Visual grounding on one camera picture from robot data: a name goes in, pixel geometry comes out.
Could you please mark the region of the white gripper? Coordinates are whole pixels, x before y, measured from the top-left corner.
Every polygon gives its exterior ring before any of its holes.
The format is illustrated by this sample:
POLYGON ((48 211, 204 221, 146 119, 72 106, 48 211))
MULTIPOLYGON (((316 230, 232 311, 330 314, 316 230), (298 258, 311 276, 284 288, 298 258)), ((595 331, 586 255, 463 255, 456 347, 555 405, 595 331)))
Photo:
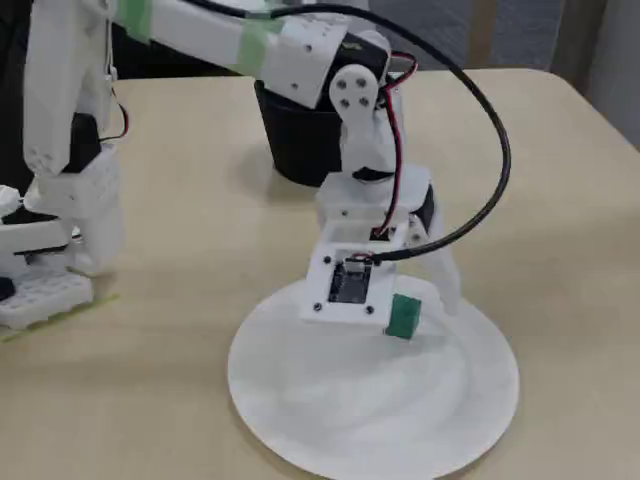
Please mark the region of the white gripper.
MULTIPOLYGON (((323 235, 409 235, 409 246, 446 235, 429 170, 402 169, 395 210, 387 219, 394 181, 366 183, 346 173, 331 173, 316 195, 323 235)), ((458 267, 450 247, 420 257, 447 315, 458 313, 458 267)))

